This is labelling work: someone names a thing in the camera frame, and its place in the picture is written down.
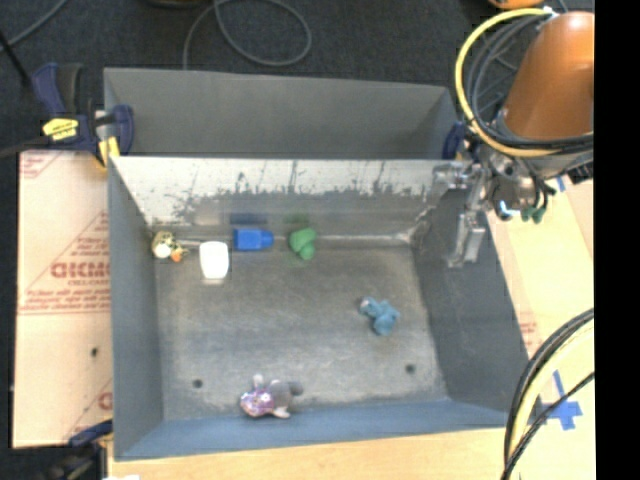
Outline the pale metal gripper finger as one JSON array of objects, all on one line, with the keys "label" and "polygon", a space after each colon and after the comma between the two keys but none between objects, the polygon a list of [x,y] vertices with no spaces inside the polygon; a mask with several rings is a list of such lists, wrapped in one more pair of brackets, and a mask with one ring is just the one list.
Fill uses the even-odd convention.
[{"label": "pale metal gripper finger", "polygon": [[454,161],[437,165],[432,170],[429,203],[438,204],[448,191],[469,189],[472,183],[473,173],[470,164]]},{"label": "pale metal gripper finger", "polygon": [[447,256],[449,268],[460,268],[476,263],[486,235],[486,226],[480,222],[479,211],[467,210],[457,218],[454,246]]}]

